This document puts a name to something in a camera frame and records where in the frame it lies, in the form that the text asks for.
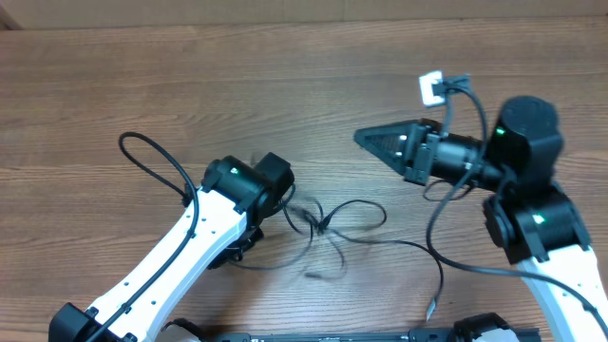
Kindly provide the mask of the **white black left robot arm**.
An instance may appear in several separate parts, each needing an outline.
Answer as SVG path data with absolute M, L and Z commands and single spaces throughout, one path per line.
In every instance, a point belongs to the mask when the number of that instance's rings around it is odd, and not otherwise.
M 240 259 L 262 234 L 295 180 L 274 153 L 255 166 L 233 156 L 212 161 L 183 215 L 120 283 L 86 309 L 71 303 L 53 316 L 51 341 L 154 341 L 202 273 Z

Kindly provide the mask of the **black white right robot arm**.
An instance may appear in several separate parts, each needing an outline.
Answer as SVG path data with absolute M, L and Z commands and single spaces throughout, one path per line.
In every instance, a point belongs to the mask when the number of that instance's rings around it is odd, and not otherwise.
M 554 180 L 563 146 L 556 108 L 540 98 L 514 97 L 490 126 L 481 101 L 469 98 L 480 117 L 478 139 L 427 119 L 362 128 L 353 139 L 407 182 L 424 185 L 434 177 L 450 184 L 426 230 L 427 248 L 442 263 L 522 279 L 558 341 L 606 340 L 607 295 L 592 239 L 575 203 Z M 435 225 L 464 186 L 489 191 L 485 228 L 509 268 L 465 264 L 435 248 Z

